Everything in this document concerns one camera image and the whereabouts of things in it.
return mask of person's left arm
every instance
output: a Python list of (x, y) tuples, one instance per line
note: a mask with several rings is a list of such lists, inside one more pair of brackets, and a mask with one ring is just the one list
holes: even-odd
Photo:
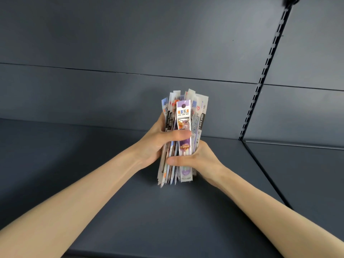
[(157, 160), (164, 143), (191, 135), (187, 130), (163, 132), (163, 128), (161, 114), (139, 142), (3, 228), (1, 256), (61, 257), (119, 188)]

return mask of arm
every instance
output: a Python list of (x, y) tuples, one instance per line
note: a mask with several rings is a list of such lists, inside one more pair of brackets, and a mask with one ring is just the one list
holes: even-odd
[(192, 156), (171, 157), (168, 163), (196, 168), (237, 204), (284, 257), (344, 257), (344, 242), (223, 166), (205, 142)]
[(2, 229), (0, 256), (61, 257), (119, 188), (159, 157), (164, 143), (191, 135), (162, 132), (163, 126), (161, 115), (139, 142)]

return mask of person's left hand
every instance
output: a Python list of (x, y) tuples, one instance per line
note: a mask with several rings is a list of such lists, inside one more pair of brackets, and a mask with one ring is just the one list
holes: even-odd
[(138, 160), (137, 170), (143, 169), (161, 156), (162, 146), (169, 141), (181, 141), (191, 136), (189, 130), (165, 132), (165, 115), (161, 113), (151, 129), (130, 148), (135, 151)]

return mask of stack of packets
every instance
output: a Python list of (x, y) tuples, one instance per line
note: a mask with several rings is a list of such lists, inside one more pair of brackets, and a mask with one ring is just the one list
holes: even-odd
[(196, 94), (189, 89), (184, 95), (179, 90), (170, 93), (170, 98), (162, 101), (162, 110), (165, 114), (165, 131), (171, 132), (177, 129), (188, 129), (191, 137), (182, 141), (171, 141), (162, 148), (159, 172), (157, 174), (158, 185), (192, 181), (196, 170), (188, 166), (170, 166), (166, 159), (171, 156), (188, 156), (195, 152), (202, 133), (205, 113), (207, 111), (208, 97)]

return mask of forearm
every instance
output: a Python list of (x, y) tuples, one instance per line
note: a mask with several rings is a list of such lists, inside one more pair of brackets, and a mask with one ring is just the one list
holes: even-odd
[(344, 243), (223, 167), (215, 185), (226, 193), (280, 253), (291, 257), (344, 257)]
[(131, 149), (45, 200), (0, 231), (2, 257), (61, 257), (137, 171)]

